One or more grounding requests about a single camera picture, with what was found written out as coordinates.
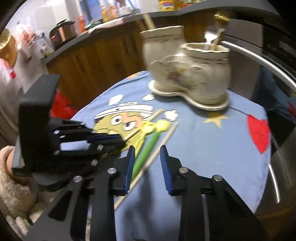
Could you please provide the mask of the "person's left hand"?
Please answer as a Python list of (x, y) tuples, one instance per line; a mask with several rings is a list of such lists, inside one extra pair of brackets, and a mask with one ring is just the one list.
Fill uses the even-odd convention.
[(6, 160), (7, 172), (14, 181), (22, 185), (26, 185), (31, 180), (29, 177), (20, 177), (13, 174), (13, 171), (12, 171), (13, 156), (14, 156), (14, 150), (11, 151), (11, 153), (9, 154)]

